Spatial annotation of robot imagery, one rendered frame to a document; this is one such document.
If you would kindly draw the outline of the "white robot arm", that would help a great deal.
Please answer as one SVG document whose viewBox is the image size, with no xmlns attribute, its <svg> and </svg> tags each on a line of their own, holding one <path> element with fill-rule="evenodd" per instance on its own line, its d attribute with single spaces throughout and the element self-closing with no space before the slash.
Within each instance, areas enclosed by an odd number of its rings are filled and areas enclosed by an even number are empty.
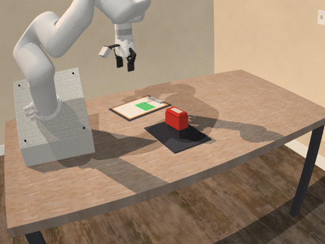
<svg viewBox="0 0 325 244">
<path fill-rule="evenodd" d="M 61 111 L 54 83 L 55 67 L 40 45 L 53 58 L 63 56 L 90 26 L 94 5 L 115 24 L 116 36 L 130 35 L 132 23 L 144 19 L 150 4 L 151 0 L 73 0 L 61 18 L 51 11 L 37 16 L 13 51 L 32 98 L 24 111 L 31 109 L 28 114 L 41 121 L 50 121 Z"/>
</svg>

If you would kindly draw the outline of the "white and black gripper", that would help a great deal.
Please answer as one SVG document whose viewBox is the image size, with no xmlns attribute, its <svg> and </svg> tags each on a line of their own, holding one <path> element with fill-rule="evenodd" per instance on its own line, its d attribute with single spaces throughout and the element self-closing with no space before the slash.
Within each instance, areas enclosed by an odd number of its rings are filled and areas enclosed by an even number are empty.
<svg viewBox="0 0 325 244">
<path fill-rule="evenodd" d="M 130 34 L 125 36 L 117 36 L 117 37 L 115 36 L 115 44 L 120 45 L 118 47 L 115 47 L 114 49 L 117 68 L 123 67 L 122 57 L 125 57 L 128 61 L 127 71 L 128 72 L 134 71 L 135 70 L 134 62 L 136 59 L 136 53 L 135 53 L 135 44 L 134 44 L 133 35 Z"/>
</svg>

